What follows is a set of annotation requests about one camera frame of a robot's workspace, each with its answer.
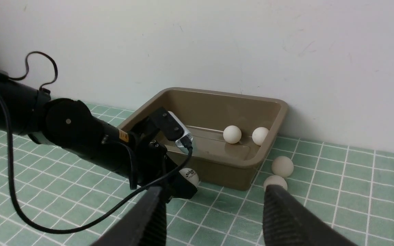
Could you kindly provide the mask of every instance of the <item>brown plastic bin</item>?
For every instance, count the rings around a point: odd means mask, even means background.
[[[287,103],[278,99],[174,87],[159,92],[119,128],[129,131],[161,106],[173,112],[194,136],[194,152],[188,167],[202,181],[237,190],[250,187],[288,110]],[[230,125],[242,131],[242,138],[235,145],[223,139],[222,131]],[[251,137],[260,126],[269,129],[262,146],[253,143]],[[167,146],[169,157],[176,163],[185,159],[186,155],[173,142],[161,134],[157,139]]]

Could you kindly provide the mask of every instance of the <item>tiled surface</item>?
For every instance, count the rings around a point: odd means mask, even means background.
[[[117,126],[132,112],[89,105]],[[15,137],[17,195],[28,217],[68,229],[101,216],[130,193],[128,180],[62,149]],[[311,212],[358,245],[394,245],[394,153],[278,137],[252,187],[237,191],[200,183],[189,201],[167,206],[169,246],[263,246],[262,184],[280,155],[292,158],[289,192]],[[0,245],[89,245],[121,218],[134,198],[104,222],[72,235],[26,226],[14,213],[6,181],[6,138],[0,132]]]

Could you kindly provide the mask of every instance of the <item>wall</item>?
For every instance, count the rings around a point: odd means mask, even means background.
[[[394,151],[392,0],[0,0],[0,67],[42,50],[55,95],[136,109],[161,89],[274,97],[283,133]],[[32,57],[26,81],[52,67]]]

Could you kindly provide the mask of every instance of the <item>ping pong ball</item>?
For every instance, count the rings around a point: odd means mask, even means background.
[[[282,188],[284,188],[285,190],[288,189],[288,185],[285,179],[277,175],[272,175],[264,181],[264,191],[267,189],[267,186],[269,185],[279,185],[282,186]]]
[[[223,131],[223,138],[232,145],[238,143],[241,139],[241,130],[237,126],[228,126]]]
[[[272,163],[272,173],[286,178],[293,173],[294,164],[290,158],[286,156],[277,157]]]
[[[268,129],[265,127],[258,127],[252,133],[252,140],[256,145],[261,146],[267,137]]]
[[[187,179],[191,184],[197,187],[199,178],[196,171],[186,167],[182,168],[179,172],[183,177],[185,177],[185,179]]]

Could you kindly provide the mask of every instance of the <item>black cable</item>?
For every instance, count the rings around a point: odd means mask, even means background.
[[[73,229],[65,229],[65,230],[57,230],[57,229],[51,229],[51,228],[46,228],[43,227],[39,224],[34,223],[32,220],[30,220],[22,211],[21,206],[19,205],[19,202],[17,201],[16,198],[16,189],[14,187],[14,158],[13,158],[13,130],[11,128],[11,119],[10,119],[10,113],[8,110],[8,107],[0,95],[0,106],[4,114],[5,118],[5,123],[6,123],[6,128],[7,128],[7,148],[8,148],[8,187],[9,187],[9,194],[10,194],[10,199],[13,204],[13,207],[16,211],[16,214],[24,221],[26,224],[29,226],[33,227],[36,230],[39,230],[41,232],[46,232],[46,233],[51,233],[51,234],[70,234],[70,233],[75,233],[75,232],[81,232],[83,230],[86,230],[92,226],[95,226],[96,224],[100,223],[103,221],[105,218],[113,214],[116,210],[118,210],[122,205],[124,205],[126,202],[128,202],[130,199],[132,199],[134,196],[138,195],[142,191],[148,189],[151,186],[159,185],[161,182],[163,182],[166,179],[171,178],[173,175],[177,174],[185,165],[189,162],[191,159],[192,153],[193,153],[193,148],[189,144],[191,141],[186,141],[188,147],[188,155],[186,156],[185,161],[174,168],[172,171],[167,173],[166,175],[150,182],[149,184],[140,187],[139,189],[133,191],[130,195],[125,197],[121,202],[119,202],[116,206],[114,206],[111,210],[109,210],[107,213],[105,213],[103,216],[99,217],[98,219],[92,221],[89,224],[86,224],[84,226],[80,226],[77,228]]]
[[[39,87],[39,90],[42,90],[42,87],[43,87],[44,85],[48,85],[48,84],[52,84],[52,83],[56,82],[57,76],[58,76],[58,71],[57,71],[57,64],[56,64],[56,62],[54,61],[53,58],[51,58],[49,55],[45,54],[44,52],[41,52],[41,51],[31,51],[30,53],[28,53],[27,56],[25,57],[25,74],[24,74],[23,76],[21,76],[21,77],[18,77],[18,78],[10,78],[10,77],[9,77],[9,79],[11,79],[11,80],[13,80],[13,81],[21,81],[21,80],[23,80],[23,79],[25,79],[25,78],[27,77],[28,72],[30,71],[30,66],[28,65],[28,57],[29,57],[31,54],[40,54],[40,55],[45,56],[46,58],[48,58],[48,60],[50,60],[50,62],[53,64],[53,67],[54,67],[54,79],[53,79],[51,82],[47,82],[47,83],[42,84],[42,85]]]

